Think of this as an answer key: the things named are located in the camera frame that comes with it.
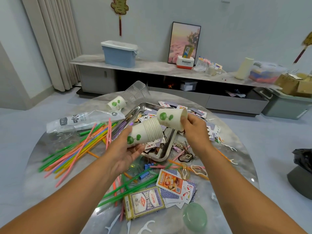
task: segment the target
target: curtain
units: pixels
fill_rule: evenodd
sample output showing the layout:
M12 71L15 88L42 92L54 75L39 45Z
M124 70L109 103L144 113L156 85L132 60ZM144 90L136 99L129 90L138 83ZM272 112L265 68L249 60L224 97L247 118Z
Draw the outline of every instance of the curtain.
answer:
M69 0L22 0L53 87L69 90L80 81L70 61L81 55Z

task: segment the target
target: wall decoration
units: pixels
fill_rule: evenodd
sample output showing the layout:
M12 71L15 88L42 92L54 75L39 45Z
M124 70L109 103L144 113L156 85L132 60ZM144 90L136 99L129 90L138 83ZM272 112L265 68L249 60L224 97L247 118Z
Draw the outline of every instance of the wall decoration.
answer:
M111 3L111 7L114 9L116 14L119 14L119 36L121 36L121 15L127 14L129 7L126 4L127 0L114 0Z
M195 59L200 26L173 22L168 63L176 64L177 56L182 56L185 45L194 47L191 57Z
M299 59L301 58L301 56L303 55L303 53L306 51L306 49L312 45L312 32L309 33L309 35L306 37L306 39L302 42L302 45L304 45L304 49L301 51L301 53L299 54L299 56L295 59L294 64L296 64Z

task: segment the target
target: blue storage box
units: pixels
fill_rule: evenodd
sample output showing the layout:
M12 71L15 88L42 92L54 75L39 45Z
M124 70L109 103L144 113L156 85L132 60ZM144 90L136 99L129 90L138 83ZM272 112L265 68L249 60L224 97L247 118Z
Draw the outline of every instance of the blue storage box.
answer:
M105 63L127 68L135 66L135 56L138 53L137 45L116 41L105 41L101 45Z

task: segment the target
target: marble table top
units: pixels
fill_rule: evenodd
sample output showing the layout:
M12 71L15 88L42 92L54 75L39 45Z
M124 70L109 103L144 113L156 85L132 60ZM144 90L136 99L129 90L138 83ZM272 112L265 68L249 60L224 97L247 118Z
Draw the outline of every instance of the marble table top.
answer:
M229 83L229 84L240 84L240 85L248 85L248 86L254 86L254 87L281 89L281 87L277 85L268 84L268 83L258 83L249 78L246 80L236 79L234 77L235 72L229 72L227 74L216 74L215 76L211 76L211 75L206 74L205 72L197 72L195 70L181 69L181 68L177 68L175 64L169 64L169 63L160 62L160 61L147 61L147 60L142 60L142 59L136 59L135 67L133 68L119 67L115 65L106 64L104 54L81 55L73 59L71 63L77 64L77 65L94 66L94 67L116 69L116 70L127 70L127 71L133 71L133 72L159 74L159 75L214 81L214 82Z
M91 99L86 103L77 106L73 111L68 112L70 114L77 114L88 112L92 110L104 110L105 104L114 99L120 93L111 93L97 98ZM248 154L245 146L240 142L239 138L232 132L232 130L218 117L216 117L209 110L202 106L193 103L190 100L161 92L150 91L151 97L142 101L147 101L158 105L158 101L173 101L186 107L194 107L199 110L207 112L207 119L213 119L211 122L220 126L220 136L224 140L224 143L237 149L237 151L231 151L228 147L219 145L216 142L213 145L218 148L229 159L234 159L238 165L233 165L249 182L259 189L259 182L257 173L252 162L251 157ZM128 105L122 110L123 114L127 114L133 109L133 105ZM44 143L45 134L38 141L34 147L32 154L29 158L24 183L24 195L25 204L27 208L39 203L57 189L55 185L58 180L55 180L53 176L49 176L44 179L44 173L38 173L38 168L42 165L41 160L49 155L48 149ZM181 135L176 137L176 140L183 141ZM104 144L100 143L96 148L92 150L97 155L103 155L105 151ZM95 158L92 156L84 156L75 166L70 175L65 179L65 182L69 181L72 177L87 167ZM201 161L194 160L193 164L202 165ZM190 180L196 183L197 192L195 194L195 202L200 204L206 211L208 217L208 224L203 233L231 233L231 230L225 220L225 217L220 209L218 202L214 201L212 197L213 188L209 181L206 181L194 174L191 175ZM154 212L138 219L132 220L130 234L137 234L143 225L149 220L155 220L155 223L149 224L149 228L153 233L157 234L174 234L174 233L192 233L189 231L183 223L182 213L187 205L185 204L182 209L176 206L162 209L159 212ZM82 233L107 233L105 226L109 227L111 222L120 213L121 205L115 207L109 206L100 214L93 212ZM127 222L124 219L122 222L117 222L111 230L111 234L127 233Z

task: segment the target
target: gray storage bin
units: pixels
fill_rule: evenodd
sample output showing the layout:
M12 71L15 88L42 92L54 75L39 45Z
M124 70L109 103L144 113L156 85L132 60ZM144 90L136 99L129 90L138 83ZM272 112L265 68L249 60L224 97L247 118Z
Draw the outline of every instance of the gray storage bin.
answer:
M269 100L262 111L268 117L298 120L312 106L312 98L295 97L276 89L257 88L256 91Z

